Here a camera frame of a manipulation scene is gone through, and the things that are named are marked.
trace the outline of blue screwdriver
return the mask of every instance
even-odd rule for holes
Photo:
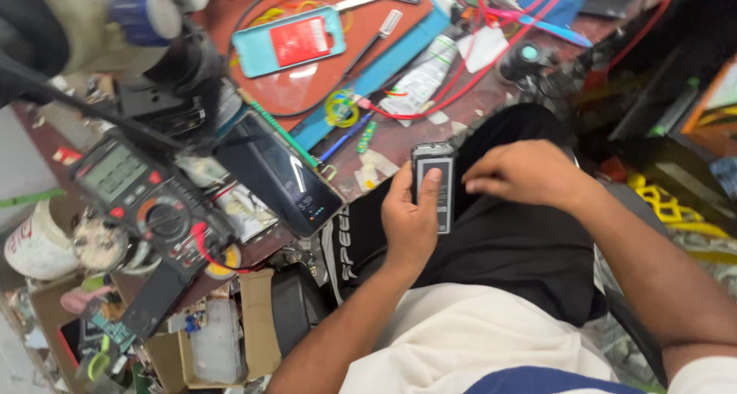
[[[343,145],[348,140],[348,138],[355,135],[356,132],[358,132],[358,130],[361,129],[361,127],[364,126],[365,123],[369,121],[369,119],[371,119],[372,115],[373,115],[373,111],[365,114],[360,120],[358,120],[358,122],[356,122],[355,124],[353,124],[353,126],[348,128],[348,131],[345,132],[345,135],[340,137],[340,139],[337,140],[335,145],[331,146],[330,149],[328,149],[324,154],[320,155],[319,160],[322,163],[327,162],[327,159],[330,158],[330,156],[333,155],[337,151],[337,149],[340,148],[340,146]]]

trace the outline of red button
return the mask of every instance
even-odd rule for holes
[[[125,211],[120,207],[115,207],[113,210],[110,210],[110,215],[122,219],[125,216]]]
[[[151,184],[158,184],[161,182],[161,174],[158,171],[152,171],[148,175],[148,180],[151,181]]]

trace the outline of multimeter dial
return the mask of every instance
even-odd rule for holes
[[[184,204],[169,196],[152,197],[136,214],[136,226],[144,239],[153,236],[178,241],[189,232],[192,218]]]

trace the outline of white bucket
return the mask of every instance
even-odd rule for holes
[[[65,208],[65,199],[60,196],[38,202],[31,217],[5,241],[7,263],[18,273],[34,279],[52,280],[79,267],[79,259],[69,239],[74,213]]]

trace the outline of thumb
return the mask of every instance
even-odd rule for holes
[[[510,185],[506,181],[493,178],[475,178],[466,181],[467,193],[487,193],[493,196],[504,197],[510,189]]]
[[[425,174],[422,184],[417,192],[417,207],[420,211],[435,213],[438,207],[438,194],[440,193],[440,179],[443,172],[440,168],[431,168]]]

